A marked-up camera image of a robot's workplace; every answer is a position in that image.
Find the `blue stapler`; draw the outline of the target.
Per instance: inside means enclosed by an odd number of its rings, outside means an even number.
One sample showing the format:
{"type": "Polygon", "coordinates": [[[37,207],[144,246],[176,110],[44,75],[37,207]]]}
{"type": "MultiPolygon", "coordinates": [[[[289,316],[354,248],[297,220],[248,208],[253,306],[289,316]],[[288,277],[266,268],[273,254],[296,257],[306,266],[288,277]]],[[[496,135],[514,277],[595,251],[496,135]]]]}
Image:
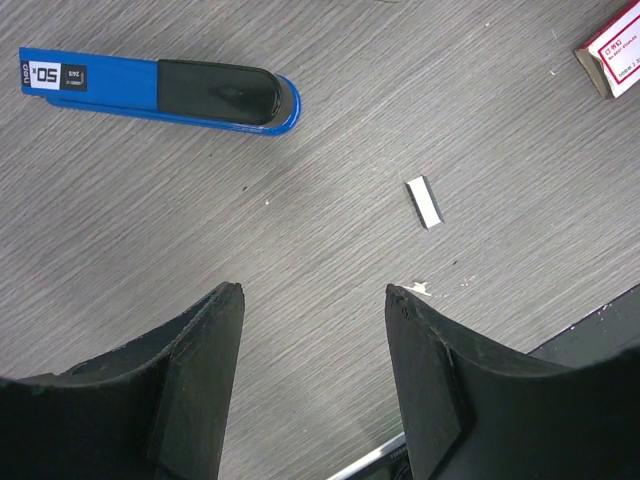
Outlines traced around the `blue stapler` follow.
{"type": "Polygon", "coordinates": [[[302,110],[289,79],[257,67],[30,47],[19,60],[23,93],[60,108],[267,136],[302,110]]]}

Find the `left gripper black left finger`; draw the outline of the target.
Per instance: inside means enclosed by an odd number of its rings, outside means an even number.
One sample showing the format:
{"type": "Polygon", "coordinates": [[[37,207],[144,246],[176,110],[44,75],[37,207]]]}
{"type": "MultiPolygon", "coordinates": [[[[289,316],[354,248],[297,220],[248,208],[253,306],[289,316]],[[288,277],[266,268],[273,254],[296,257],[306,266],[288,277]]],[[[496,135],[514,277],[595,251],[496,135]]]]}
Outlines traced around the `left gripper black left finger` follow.
{"type": "Polygon", "coordinates": [[[214,479],[245,311],[224,282],[61,374],[1,382],[5,479],[214,479]]]}

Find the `staple box red white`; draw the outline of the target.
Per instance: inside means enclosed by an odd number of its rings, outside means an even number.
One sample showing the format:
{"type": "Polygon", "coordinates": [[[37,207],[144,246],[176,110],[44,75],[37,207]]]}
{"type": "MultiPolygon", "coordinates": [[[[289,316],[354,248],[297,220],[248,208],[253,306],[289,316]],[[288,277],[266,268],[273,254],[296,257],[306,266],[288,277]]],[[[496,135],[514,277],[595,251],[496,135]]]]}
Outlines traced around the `staple box red white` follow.
{"type": "Polygon", "coordinates": [[[574,51],[604,99],[639,83],[639,1],[628,1],[609,22],[574,51]]]}

